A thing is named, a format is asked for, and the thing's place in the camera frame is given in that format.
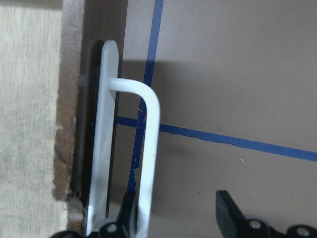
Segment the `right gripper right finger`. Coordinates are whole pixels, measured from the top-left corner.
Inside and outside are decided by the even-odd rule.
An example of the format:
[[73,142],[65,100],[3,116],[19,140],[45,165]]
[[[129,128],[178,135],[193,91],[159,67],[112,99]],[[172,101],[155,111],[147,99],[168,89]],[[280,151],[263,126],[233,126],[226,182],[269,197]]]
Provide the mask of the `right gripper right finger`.
[[281,233],[262,220],[246,218],[226,190],[216,191],[216,222],[224,238],[315,238],[317,229],[294,225]]

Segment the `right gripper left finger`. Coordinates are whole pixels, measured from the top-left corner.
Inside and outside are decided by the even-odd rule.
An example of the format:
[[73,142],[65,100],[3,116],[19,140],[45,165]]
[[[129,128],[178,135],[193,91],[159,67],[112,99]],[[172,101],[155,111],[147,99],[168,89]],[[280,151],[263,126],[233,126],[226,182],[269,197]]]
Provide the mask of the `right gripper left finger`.
[[103,223],[89,235],[75,231],[61,231],[51,238],[135,238],[137,233],[136,192],[126,192],[115,221]]

